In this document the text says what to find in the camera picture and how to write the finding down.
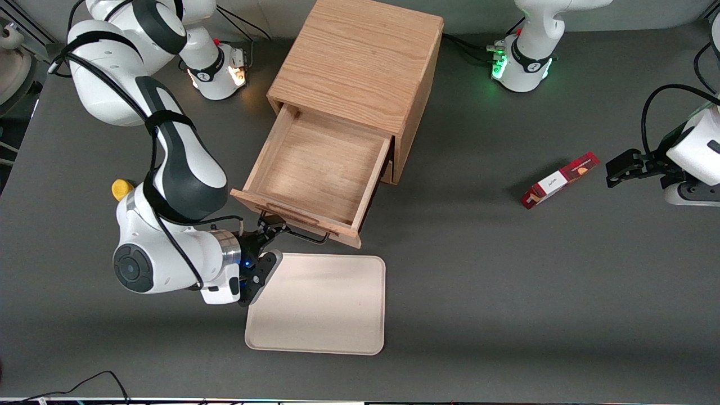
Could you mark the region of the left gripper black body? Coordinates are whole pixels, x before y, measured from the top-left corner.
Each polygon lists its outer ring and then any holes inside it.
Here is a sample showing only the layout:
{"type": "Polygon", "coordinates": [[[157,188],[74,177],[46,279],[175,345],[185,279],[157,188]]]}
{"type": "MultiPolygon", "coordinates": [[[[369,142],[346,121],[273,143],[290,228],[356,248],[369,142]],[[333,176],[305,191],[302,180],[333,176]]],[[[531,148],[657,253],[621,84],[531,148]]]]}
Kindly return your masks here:
{"type": "Polygon", "coordinates": [[[649,176],[668,176],[677,172],[677,165],[666,155],[649,155],[646,161],[646,174],[649,176]]]}

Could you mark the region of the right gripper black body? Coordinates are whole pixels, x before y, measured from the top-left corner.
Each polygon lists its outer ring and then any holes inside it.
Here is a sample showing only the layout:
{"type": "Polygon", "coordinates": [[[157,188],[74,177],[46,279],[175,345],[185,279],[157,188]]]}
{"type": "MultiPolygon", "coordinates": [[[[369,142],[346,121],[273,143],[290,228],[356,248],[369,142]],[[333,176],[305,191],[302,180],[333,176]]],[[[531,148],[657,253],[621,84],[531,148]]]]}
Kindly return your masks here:
{"type": "Polygon", "coordinates": [[[262,258],[267,237],[262,229],[237,234],[241,247],[239,287],[241,294],[259,294],[267,284],[268,261],[262,258]]]}

